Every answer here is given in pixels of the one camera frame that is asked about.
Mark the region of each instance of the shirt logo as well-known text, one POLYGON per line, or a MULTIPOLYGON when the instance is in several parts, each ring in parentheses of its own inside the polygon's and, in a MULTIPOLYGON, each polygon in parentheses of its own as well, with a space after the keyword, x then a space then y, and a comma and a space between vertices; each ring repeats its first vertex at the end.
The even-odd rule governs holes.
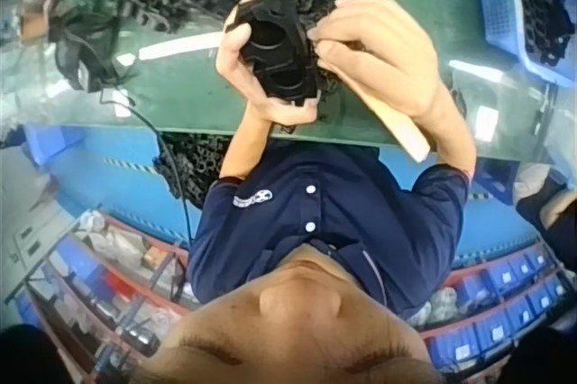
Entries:
POLYGON ((271 199, 272 192, 270 190, 259 190, 248 199, 240 199, 239 197, 234 197, 233 205, 238 206, 239 208, 246 208, 247 206, 260 204, 262 202, 270 201, 271 199))

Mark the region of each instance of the nose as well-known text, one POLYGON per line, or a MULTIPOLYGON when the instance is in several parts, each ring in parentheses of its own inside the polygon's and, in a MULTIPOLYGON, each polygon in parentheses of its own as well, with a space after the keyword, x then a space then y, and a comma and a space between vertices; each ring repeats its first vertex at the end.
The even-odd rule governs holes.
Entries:
POLYGON ((311 279, 290 279, 264 289, 261 316, 277 324, 327 325, 339 315, 342 298, 338 291, 311 279))

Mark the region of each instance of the cable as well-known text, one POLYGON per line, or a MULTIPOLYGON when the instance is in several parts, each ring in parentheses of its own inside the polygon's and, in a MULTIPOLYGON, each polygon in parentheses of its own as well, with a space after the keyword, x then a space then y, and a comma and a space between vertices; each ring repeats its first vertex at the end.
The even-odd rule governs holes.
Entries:
MULTIPOLYGON (((70 40, 79 42, 79 43, 83 44, 84 46, 86 46, 88 48, 88 50, 90 50, 92 52, 92 54, 94 55, 96 60, 100 63, 100 66, 105 71, 109 71, 106 64, 100 59, 100 55, 98 55, 98 52, 96 52, 96 50, 94 49, 93 46, 90 45, 90 43, 88 43, 83 38, 77 36, 76 34, 73 34, 72 32, 70 32, 66 29, 64 30, 64 33, 65 33, 65 35, 68 35, 70 40)), ((113 75, 115 78, 118 78, 118 75, 117 75, 115 70, 114 70, 113 75)), ((130 97, 126 97, 126 98, 128 98, 130 105, 125 105, 124 103, 119 103, 119 102, 116 102, 114 100, 104 101, 103 97, 104 97, 104 93, 105 93, 105 85, 112 85, 116 91, 123 94, 122 89, 115 82, 113 82, 112 84, 108 84, 108 83, 104 82, 102 79, 99 79, 99 83, 100 83, 100 87, 101 87, 100 88, 100 98, 99 98, 100 105, 119 105, 125 109, 128 109, 131 112, 131 114, 136 116, 142 123, 144 123, 144 125, 146 125, 154 133, 157 140, 160 142, 160 146, 166 152, 167 159, 169 160, 170 167, 172 169, 172 173, 173 173, 175 179, 177 180, 177 188, 179 190, 180 199, 182 201, 182 209, 183 209, 186 224, 187 224, 187 235, 188 235, 188 241, 189 241, 189 245, 190 245, 192 243, 192 228, 190 225, 190 214, 188 213, 187 200, 184 196, 184 191, 183 191, 183 187, 182 187, 182 179, 179 175, 179 170, 177 169, 177 164, 176 164, 176 161, 174 158, 174 154, 172 153, 169 146, 164 141, 164 138, 162 138, 162 136, 160 135, 160 132, 156 129, 156 127, 154 127, 154 125, 150 121, 148 121, 142 114, 140 114, 138 111, 136 111, 136 109, 133 108, 133 106, 135 106, 136 104, 134 103, 134 101, 130 97)))

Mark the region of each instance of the table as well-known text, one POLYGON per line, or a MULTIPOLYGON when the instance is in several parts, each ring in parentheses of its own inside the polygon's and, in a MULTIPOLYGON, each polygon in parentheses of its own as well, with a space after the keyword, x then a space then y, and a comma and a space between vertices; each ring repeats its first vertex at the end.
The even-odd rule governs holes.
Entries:
MULTIPOLYGON (((83 0, 62 0, 66 8, 83 0)), ((430 34, 439 52, 445 82, 463 93, 466 121, 476 137, 480 156, 545 161, 546 130, 553 112, 556 87, 526 72, 517 59, 484 41, 480 0, 397 0, 430 34)), ((243 99, 217 76, 216 49, 199 49, 191 36, 222 29, 219 22, 199 15, 176 34, 152 32, 123 22, 115 56, 135 62, 124 89, 138 111, 162 131, 232 134, 240 122, 243 99), (186 43, 186 52, 167 55, 167 41, 186 43)), ((54 46, 4 47, 4 119, 24 123, 81 126, 142 127, 139 120, 118 116, 101 106, 98 94, 69 89, 54 64, 54 46)), ((116 64, 122 74, 128 68, 116 64)), ((112 96, 106 91, 105 98, 112 96)), ((397 145, 385 127, 346 88, 324 98, 321 120, 298 127, 292 135, 321 142, 397 145)))

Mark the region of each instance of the sleeve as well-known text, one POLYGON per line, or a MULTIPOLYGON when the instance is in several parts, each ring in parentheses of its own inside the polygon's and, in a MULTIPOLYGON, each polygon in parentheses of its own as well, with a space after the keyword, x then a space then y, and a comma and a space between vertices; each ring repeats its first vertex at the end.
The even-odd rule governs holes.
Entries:
POLYGON ((206 262, 207 251, 224 227, 240 183, 238 178, 220 178, 208 190, 197 235, 188 253, 187 279, 193 289, 200 288, 198 284, 202 283, 203 274, 211 266, 211 262, 206 262))
POLYGON ((445 164, 427 169, 413 186, 410 238, 423 282, 431 291, 451 271, 468 194, 468 177, 445 164))

